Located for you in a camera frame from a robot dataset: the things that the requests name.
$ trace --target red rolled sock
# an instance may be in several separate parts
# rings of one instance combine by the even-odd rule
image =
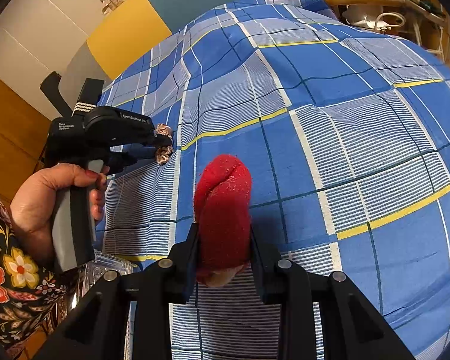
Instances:
[[[193,199],[200,239],[199,282],[250,259],[251,185],[247,167],[232,155],[219,155],[205,167]]]

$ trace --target gray handle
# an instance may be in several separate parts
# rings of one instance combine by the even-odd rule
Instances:
[[[102,160],[93,160],[87,169],[99,173],[103,164]],[[92,246],[96,240],[95,220],[89,199],[94,188],[93,185],[87,188],[72,186],[56,194],[52,240],[57,272],[77,268],[95,258]]]

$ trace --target hand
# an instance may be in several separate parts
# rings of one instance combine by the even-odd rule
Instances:
[[[31,175],[19,188],[10,204],[13,230],[24,250],[37,263],[46,265],[53,260],[54,249],[50,217],[55,206],[56,192],[75,185],[91,190],[91,213],[95,220],[103,218],[107,177],[104,173],[84,170],[78,165],[60,163]]]

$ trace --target black floral shirt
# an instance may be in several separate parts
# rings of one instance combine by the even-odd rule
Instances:
[[[0,202],[0,342],[12,357],[70,286],[70,276],[55,276],[20,248]]]

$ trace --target fingernail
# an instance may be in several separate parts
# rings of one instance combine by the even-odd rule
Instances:
[[[85,173],[86,173],[87,176],[89,176],[89,177],[95,177],[95,178],[98,177],[98,173],[96,173],[96,172],[94,172],[94,171],[92,171],[92,170],[90,170],[90,169],[86,169],[86,170],[85,170]]]

